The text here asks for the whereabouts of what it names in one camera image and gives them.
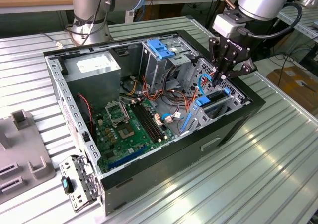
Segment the aluminum extrusion table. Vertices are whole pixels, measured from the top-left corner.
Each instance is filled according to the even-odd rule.
[[[206,48],[209,34],[186,17],[110,26],[115,39],[185,29]],[[68,34],[52,33],[66,47]],[[266,104],[233,139],[108,217],[98,202],[74,213],[58,164],[76,153],[51,86],[42,35],[0,40],[0,118],[30,111],[55,178],[0,205],[0,223],[306,223],[318,208],[318,121],[259,73],[243,78]]]
[[[294,27],[299,32],[303,33],[310,39],[315,38],[315,42],[318,42],[318,29],[313,26],[315,21],[318,21],[318,8],[315,9],[303,9],[303,16],[298,24]],[[277,18],[291,25],[297,17],[297,10],[293,7],[287,7],[279,12]]]

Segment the blue pcie slot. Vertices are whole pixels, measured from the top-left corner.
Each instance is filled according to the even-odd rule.
[[[115,168],[115,167],[118,167],[118,166],[121,166],[122,164],[124,163],[127,163],[131,160],[133,160],[134,158],[137,158],[139,155],[142,154],[142,152],[144,151],[144,149],[146,148],[147,146],[144,146],[142,148],[140,148],[139,150],[137,150],[136,152],[116,161],[116,162],[113,162],[111,164],[108,165],[108,168],[111,169],[111,168]]]

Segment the blue tab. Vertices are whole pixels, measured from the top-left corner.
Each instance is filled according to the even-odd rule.
[[[63,187],[66,188],[68,186],[68,183],[66,181],[66,179],[63,180]]]
[[[159,39],[148,40],[147,44],[160,59],[171,58],[175,55]]]
[[[227,95],[230,95],[231,93],[231,90],[229,88],[224,88],[224,92],[227,94]]]
[[[200,96],[199,98],[195,100],[195,104],[197,104],[199,107],[209,102],[210,102],[210,99],[207,98],[206,96]]]

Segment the label sticker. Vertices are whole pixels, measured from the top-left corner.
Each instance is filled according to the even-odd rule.
[[[292,71],[292,70],[285,71],[285,73],[286,73],[288,76],[296,76],[296,75],[297,75],[297,74],[294,73],[294,71]]]
[[[100,57],[78,61],[76,65],[78,66],[81,73],[86,73],[109,67],[110,60],[105,55],[102,55]]]
[[[307,85],[304,81],[302,80],[298,80],[298,81],[295,81],[299,86],[304,86],[303,84]]]
[[[176,118],[180,118],[181,113],[176,111],[175,114],[174,114],[174,116],[175,116]]]

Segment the blue cable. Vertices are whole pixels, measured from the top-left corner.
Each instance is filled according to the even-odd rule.
[[[211,76],[208,75],[208,74],[202,74],[202,75],[199,77],[198,88],[199,88],[200,92],[202,93],[202,95],[204,95],[203,89],[202,89],[202,87],[201,87],[201,79],[202,79],[203,76],[205,76],[210,82],[212,82],[212,78],[211,78]]]
[[[137,20],[137,22],[139,22],[141,20],[141,18],[144,16],[144,13],[145,13],[145,5],[143,5],[143,12],[142,12],[140,18]]]
[[[165,113],[165,114],[162,115],[161,119],[164,120],[167,116],[170,116],[170,115],[171,115],[170,113]]]

